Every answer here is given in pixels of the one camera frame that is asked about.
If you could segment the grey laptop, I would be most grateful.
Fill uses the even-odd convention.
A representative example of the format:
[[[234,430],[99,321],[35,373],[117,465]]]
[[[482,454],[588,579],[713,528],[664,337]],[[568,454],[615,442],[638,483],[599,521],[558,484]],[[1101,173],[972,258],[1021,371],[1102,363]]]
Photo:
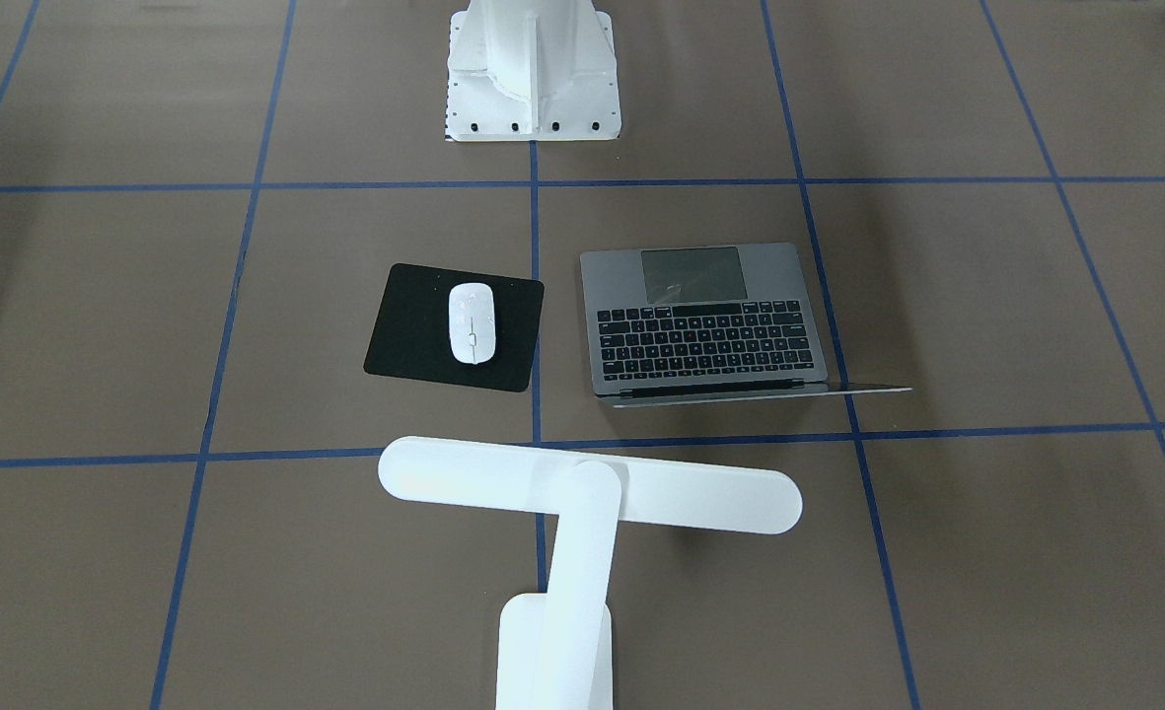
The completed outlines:
[[[594,249],[579,275],[613,408],[894,391],[829,377],[795,244]]]

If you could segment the white computer mouse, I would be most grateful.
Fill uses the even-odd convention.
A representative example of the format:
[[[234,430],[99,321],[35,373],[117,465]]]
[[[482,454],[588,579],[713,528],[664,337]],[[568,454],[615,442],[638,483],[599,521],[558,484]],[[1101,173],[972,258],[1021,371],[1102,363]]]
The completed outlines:
[[[466,365],[487,363],[497,347],[497,322],[490,286],[466,282],[451,288],[447,326],[453,359]]]

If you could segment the black mouse pad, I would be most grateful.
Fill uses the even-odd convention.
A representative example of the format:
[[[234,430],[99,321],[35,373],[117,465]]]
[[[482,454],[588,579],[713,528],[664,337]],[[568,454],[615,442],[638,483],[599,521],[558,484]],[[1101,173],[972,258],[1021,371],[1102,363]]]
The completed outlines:
[[[490,360],[479,364],[457,359],[450,343],[450,291],[465,283],[492,291],[495,346]],[[544,300],[539,280],[397,262],[389,270],[363,370],[480,391],[527,391]]]

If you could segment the white desk lamp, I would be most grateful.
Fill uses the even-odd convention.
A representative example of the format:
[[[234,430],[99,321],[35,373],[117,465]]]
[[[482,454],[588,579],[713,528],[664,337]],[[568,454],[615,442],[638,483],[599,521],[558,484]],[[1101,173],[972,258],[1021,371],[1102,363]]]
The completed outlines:
[[[785,473],[459,440],[402,437],[377,474],[405,502],[555,514],[546,591],[499,617],[499,709],[610,709],[610,565],[619,523],[781,534],[803,498]]]

